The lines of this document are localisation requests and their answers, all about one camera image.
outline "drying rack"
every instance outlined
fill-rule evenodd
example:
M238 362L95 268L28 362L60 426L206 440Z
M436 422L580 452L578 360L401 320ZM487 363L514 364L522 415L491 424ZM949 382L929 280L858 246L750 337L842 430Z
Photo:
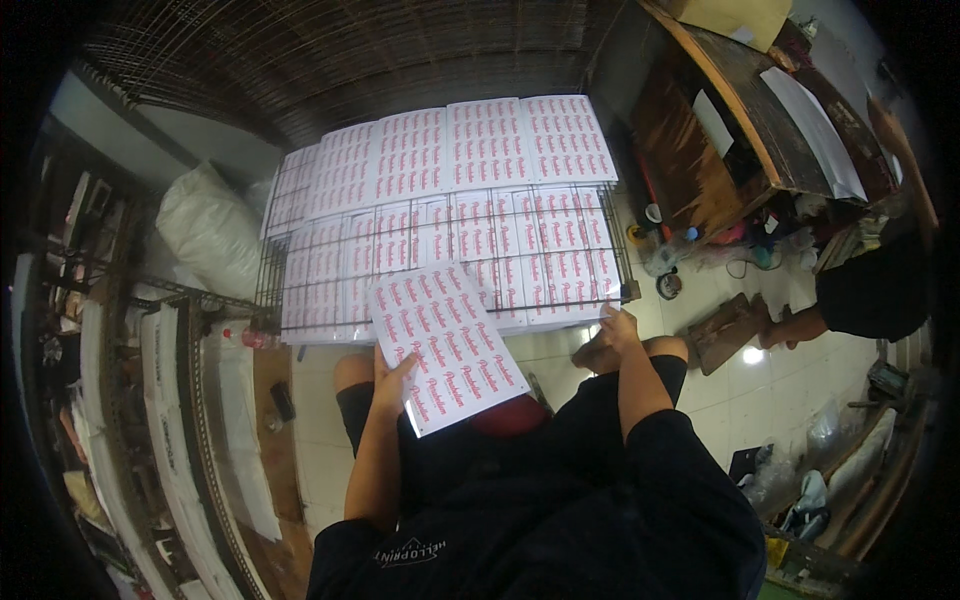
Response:
M535 192L539 187L557 187L556 185L534 185L530 184L525 186L531 193ZM617 300L620 302L629 302L631 300L636 300L640 297L639 286L636 284L633 276L633 270L630 265L630 258L627 254L627 242L625 237L625 230L621 226L619 216L617 215L616 210L613 207L613 188L610 183L594 183L590 185L578 184L578 183L569 183L564 184L565 187L569 187L572 190L596 190L597 198L600 203L600 209L604 216L604 220L607 224L607 228L610 232L611 245L612 248L609 249L591 249L588 250L610 250L613 253L614 261L616 263L617 273L620 279L620 289L619 294L616 297L611 297L611 300ZM512 190L519 191L522 186L513 186ZM494 189L486 190L488 194L492 195L495 193ZM416 204L418 200L407 201L407 203L412 207ZM400 203L386 204L384 206L376 206L368 210L373 211L374 220L376 219L377 214L380 210L389 207L396 207ZM268 213L264 216L265 219L270 218L269 213L270 208L268 208ZM347 214L355 214L356 212L362 212L363 209L351 211ZM518 213L508 213L506 216L514 216ZM257 283L256 283L256 295L254 298L255 303L259 306L260 310L256 317L256 326L259 327L262 331L267 331L270 333L279 334L282 331L280 313L283 303L283 293L284 293L284 277L287 264L287 252L290 247L290 241L293 236L293 232L284 233L275 238L264 240L263 242L263 251L260 257L260 266L257 274ZM492 259L503 258L504 256L494 255ZM399 271L394 271L392 273L402 273L404 271L410 271L411 269L402 269ZM343 281L350 281L356 277L342 278L337 279L337 283ZM494 308L490 309L487 312L495 313L501 311L520 311L527 309L536 309L536 308L550 308L550 307L560 307L567 306L571 302L559 302L553 304L541 304L540 306L513 306L506 308ZM337 323L337 326L350 326L350 325L360 325L368 324L370 321L364 322L344 322Z

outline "metal wire rack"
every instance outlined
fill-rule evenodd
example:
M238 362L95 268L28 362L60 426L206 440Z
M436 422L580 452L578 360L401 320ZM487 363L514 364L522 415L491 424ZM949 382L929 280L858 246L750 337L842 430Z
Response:
M474 98L577 93L626 0L134 0L80 55L132 105L191 112L286 150Z
M530 185L527 187L531 193L535 193L538 186ZM609 249L598 248L598 249L588 249L588 250L612 250L613 252L617 273L619 275L620 289L619 289L619 294L611 298L611 300L628 302L630 300L635 300L639 298L639 291L638 291L639 288L636 282L634 281L633 270L630 265L630 258L629 258L629 255L627 254L625 230L621 226L617 212L613 207L613 191L612 191L611 185L609 183L605 183L602 185L592 184L592 185L586 186L586 185L571 183L568 185L568 187L574 190L586 189L586 188L597 190L597 196L600 201L600 208L603 213L604 220L607 224L607 228L610 232L612 247ZM495 194L495 190L490 189L486 191L489 195ZM399 204L408 204L412 208L413 205L416 203L417 201L413 200L413 201L407 201L406 203L388 204L386 206L396 207ZM368 210L360 210L360 211L353 211L353 213L345 213L345 215L354 214L356 212L373 212L374 219L375 219L376 213L383 208L385 208L385 206L378 206ZM509 213L508 215L505 215L505 216L513 217L517 214L518 213L514 212L514 213ZM290 289L289 287L288 288L284 287L284 281L286 277L285 272L286 272L286 266L287 266L287 254L290 248L290 241L292 236L293 236L293 233L286 233L277 238L266 240L264 242L264 250L260 259L260 269L257 277L257 286L256 286L256 302L261 307L260 322L258 323L258 325L261 328L261 330L270 331L272 333L281 333L284 330L284 327L281 326L281 322L280 322L280 312L283 304L284 290ZM504 258L504 257L505 256L496 254L495 256L492 257L492 259ZM402 273L404 271L410 271L410 270L411 268L399 269L399 270L393 271L393 273ZM351 281L355 278L358 278L358 277L340 278L340 279L337 279L336 282L338 284L347 285L348 281ZM511 311L511 310L520 311L520 310L535 309L535 308L542 309L542 308L550 308L550 307L567 306L574 303L575 302L554 302L554 303L541 304L539 306L521 305L521 306L513 306L513 307L501 307L501 308L490 309L487 312L496 313L496 312L504 312L504 311ZM358 322L358 321L343 320L340 323L336 323L336 325L349 326L349 325L359 325L359 324L365 324L365 323L369 323L369 321Z

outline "tiled floor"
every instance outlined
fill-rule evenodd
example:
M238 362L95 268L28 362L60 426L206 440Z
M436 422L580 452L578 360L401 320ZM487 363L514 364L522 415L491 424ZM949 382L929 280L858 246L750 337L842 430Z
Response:
M748 298L762 292L778 313L787 302L800 310L815 301L813 276L790 261L770 272L748 266L740 279L722 265L697 270L682 263L679 275L684 288L667 301L658 296L654 280L637 264L635 254L633 260L642 299L625 308L636 316L642 338L683 334L690 324L741 291ZM744 274L743 265L731 265L731 272ZM547 400L558 409L589 376L574 369L569 357L596 328L515 336L506 342L521 368L536 375ZM294 363L300 492L314 534L343 516L353 457L333 397L332 371L338 358L353 351L356 348L311 347L302 362ZM876 356L875 341L833 332L795 350L764 351L754 364L744 360L741 350L709 377L699 370L687 372L677 408L690 416L704 445L724 469L736 450L767 439L796 455L804 451L806 429L821 408L831 401L842 406L865 393L866 372Z

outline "person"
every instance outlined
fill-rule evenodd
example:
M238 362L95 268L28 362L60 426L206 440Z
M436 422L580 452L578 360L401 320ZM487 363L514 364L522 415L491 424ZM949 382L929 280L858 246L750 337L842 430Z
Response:
M754 297L752 306L760 321L757 337L764 349L780 343L793 349L827 331L896 342L926 320L927 272L939 229L937 213L900 121L873 97L867 109L877 139L903 166L912 188L916 223L907 224L908 232L890 239L891 231L905 229L903 223L891 221L880 233L880 248L821 272L817 302L796 314L785 309L779 323L770 318L763 298Z
M641 343L625 313L603 310L617 369L510 438L468 420L418 440L400 400L414 357L392 371L379 347L342 359L356 460L307 598L756 597L760 521L674 410L686 346Z

